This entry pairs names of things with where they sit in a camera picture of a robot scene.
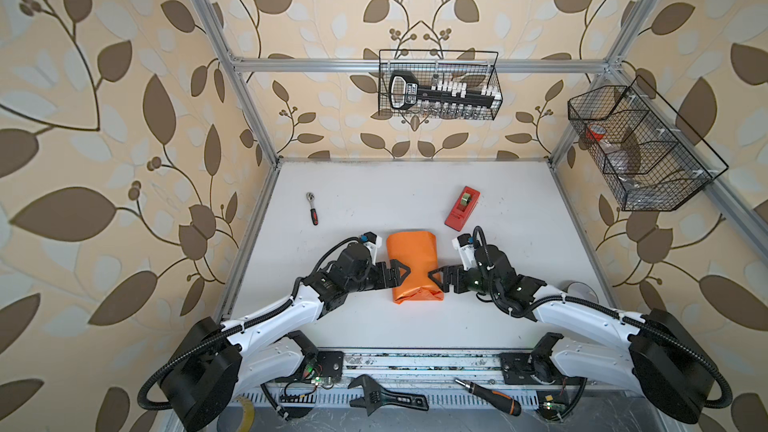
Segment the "yellow orange wrapping paper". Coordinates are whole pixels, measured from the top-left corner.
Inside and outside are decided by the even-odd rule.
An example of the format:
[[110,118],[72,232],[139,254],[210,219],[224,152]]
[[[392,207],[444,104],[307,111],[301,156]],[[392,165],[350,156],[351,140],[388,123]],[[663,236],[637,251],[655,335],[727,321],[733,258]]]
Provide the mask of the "yellow orange wrapping paper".
[[410,269],[404,282],[393,289],[393,301],[442,301],[444,292],[428,277],[438,269],[436,237],[429,231],[391,234],[386,241],[388,258]]

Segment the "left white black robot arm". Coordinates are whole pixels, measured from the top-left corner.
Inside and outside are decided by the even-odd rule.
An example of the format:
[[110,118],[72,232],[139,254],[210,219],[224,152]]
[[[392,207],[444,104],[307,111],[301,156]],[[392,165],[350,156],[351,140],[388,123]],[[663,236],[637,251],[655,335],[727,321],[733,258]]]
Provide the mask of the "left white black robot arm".
[[184,337],[172,357],[139,388],[145,411],[171,410],[187,431],[201,431],[236,393],[307,366],[313,357],[300,328],[342,306],[351,293],[394,289],[410,268],[379,262],[377,242],[349,237],[328,250],[291,292],[256,312],[216,322],[205,318]]

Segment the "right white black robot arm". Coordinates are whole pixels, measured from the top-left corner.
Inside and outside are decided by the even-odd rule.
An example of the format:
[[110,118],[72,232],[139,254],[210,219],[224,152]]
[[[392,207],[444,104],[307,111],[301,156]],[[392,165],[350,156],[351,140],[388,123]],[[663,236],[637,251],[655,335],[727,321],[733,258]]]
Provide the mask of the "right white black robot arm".
[[643,395],[672,419],[695,424],[705,409],[731,406],[719,367],[670,313],[643,314],[577,297],[515,271],[494,245],[466,244],[456,266],[429,272],[443,292],[475,292],[505,315],[552,326],[514,367],[542,384],[590,380]]

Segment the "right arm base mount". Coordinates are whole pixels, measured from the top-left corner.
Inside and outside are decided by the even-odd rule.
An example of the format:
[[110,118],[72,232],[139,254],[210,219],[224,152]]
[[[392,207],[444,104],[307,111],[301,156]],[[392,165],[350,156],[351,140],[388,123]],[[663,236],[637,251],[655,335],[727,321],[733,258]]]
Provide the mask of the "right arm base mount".
[[552,361],[553,348],[564,336],[547,332],[529,352],[504,352],[498,355],[506,385],[576,386],[580,377],[563,375]]

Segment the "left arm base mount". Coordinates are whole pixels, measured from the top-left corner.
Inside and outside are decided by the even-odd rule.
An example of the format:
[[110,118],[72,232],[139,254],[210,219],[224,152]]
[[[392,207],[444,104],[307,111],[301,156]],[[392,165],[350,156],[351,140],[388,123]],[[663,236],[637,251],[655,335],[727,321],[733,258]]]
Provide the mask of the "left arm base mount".
[[275,383],[299,382],[330,387],[341,382],[345,354],[341,350],[319,349],[303,332],[286,334],[274,343],[279,374]]

